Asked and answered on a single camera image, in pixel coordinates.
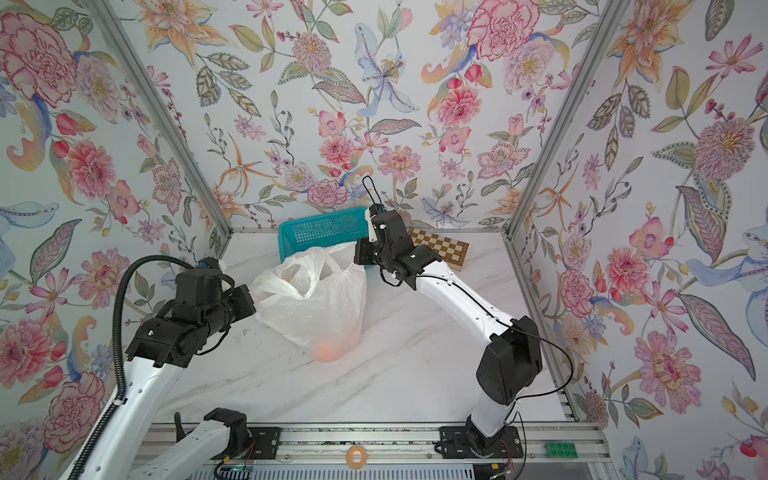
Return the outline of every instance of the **blue basket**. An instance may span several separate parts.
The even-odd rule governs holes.
[[[367,237],[366,210],[365,207],[350,208],[280,224],[277,229],[280,262],[310,247],[332,247]]]

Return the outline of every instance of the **wooden chessboard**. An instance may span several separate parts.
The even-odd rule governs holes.
[[[427,245],[432,248],[452,269],[461,271],[464,266],[469,243],[453,240],[437,233],[427,233],[424,230],[412,230],[411,238],[414,245]]]

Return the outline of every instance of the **white plastic bag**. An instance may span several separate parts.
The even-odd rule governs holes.
[[[265,270],[250,286],[256,317],[320,362],[332,362],[360,339],[366,271],[355,242],[312,247]]]

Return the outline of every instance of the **black cable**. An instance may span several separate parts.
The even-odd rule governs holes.
[[[76,480],[76,478],[80,478],[80,475],[85,472],[85,465],[88,463],[88,459],[91,457],[91,453],[96,447],[96,443],[98,442],[99,437],[101,437],[101,433],[107,428],[107,424],[114,412],[118,409],[118,406],[122,405],[125,400],[127,381],[125,379],[125,365],[123,361],[123,302],[125,301],[125,293],[128,290],[128,284],[130,283],[134,272],[138,270],[140,266],[149,262],[170,262],[176,263],[187,270],[193,268],[189,263],[174,257],[166,255],[149,255],[133,262],[123,273],[120,285],[118,286],[118,292],[114,296],[114,310],[112,312],[112,356],[114,359],[114,377],[117,384],[117,393],[114,396],[114,401],[118,403],[110,403],[105,409],[104,415],[94,426],[93,431],[88,436],[88,440],[85,441],[83,448],[80,450],[80,453],[78,453],[78,457],[74,460],[68,480]]]

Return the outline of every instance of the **white marble surface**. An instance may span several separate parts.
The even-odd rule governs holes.
[[[527,314],[501,236],[450,236],[469,242],[460,277],[498,308]],[[280,262],[276,234],[239,233],[224,260],[238,283],[250,284]],[[429,298],[405,285],[384,285],[378,270],[368,270],[367,291],[362,339],[345,357],[317,362],[278,332],[245,319],[219,349],[194,359],[155,422],[172,422],[176,411],[197,422],[216,407],[244,412],[250,422],[464,421],[481,392],[475,370],[484,347]],[[544,370],[528,390],[553,388]],[[526,421],[565,420],[556,394],[520,404]]]

